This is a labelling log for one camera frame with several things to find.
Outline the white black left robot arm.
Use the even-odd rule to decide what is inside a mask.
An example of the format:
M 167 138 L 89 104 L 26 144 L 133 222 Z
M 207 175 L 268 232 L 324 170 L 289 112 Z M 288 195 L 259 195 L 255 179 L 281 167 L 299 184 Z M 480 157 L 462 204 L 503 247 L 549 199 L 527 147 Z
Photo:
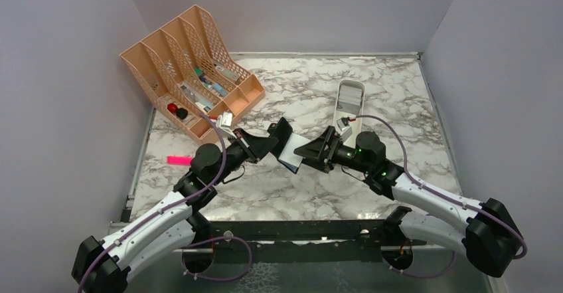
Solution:
M 124 292 L 130 280 L 167 253 L 181 247 L 212 248 L 225 237 L 213 235 L 201 209 L 216 197 L 216 185 L 246 162 L 279 155 L 286 143 L 285 138 L 237 129 L 228 145 L 220 140 L 198 147 L 188 172 L 158 204 L 101 240 L 82 241 L 71 272 L 79 292 Z

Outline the black leather card holder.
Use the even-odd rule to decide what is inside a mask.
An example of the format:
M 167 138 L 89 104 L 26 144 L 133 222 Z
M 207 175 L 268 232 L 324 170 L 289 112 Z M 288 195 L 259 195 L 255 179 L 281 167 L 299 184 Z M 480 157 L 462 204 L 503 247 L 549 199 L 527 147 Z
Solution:
M 284 117 L 280 118 L 278 122 L 270 124 L 268 133 L 270 138 L 278 139 L 278 143 L 270 153 L 290 172 L 297 174 L 303 156 L 295 154 L 294 150 L 308 144 L 311 140 L 294 133 L 292 126 Z

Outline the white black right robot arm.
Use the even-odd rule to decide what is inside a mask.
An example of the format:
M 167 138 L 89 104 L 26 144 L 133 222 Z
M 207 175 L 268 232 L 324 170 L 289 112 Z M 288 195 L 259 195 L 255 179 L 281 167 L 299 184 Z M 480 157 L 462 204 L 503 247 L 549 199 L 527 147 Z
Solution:
M 523 237 L 502 202 L 456 195 L 408 173 L 387 159 L 386 146 L 374 132 L 361 132 L 349 147 L 329 126 L 293 152 L 319 171 L 341 165 L 361 172 L 376 194 L 421 209 L 402 208 L 387 219 L 383 235 L 391 244 L 405 239 L 437 244 L 466 256 L 477 270 L 495 278 L 524 251 Z

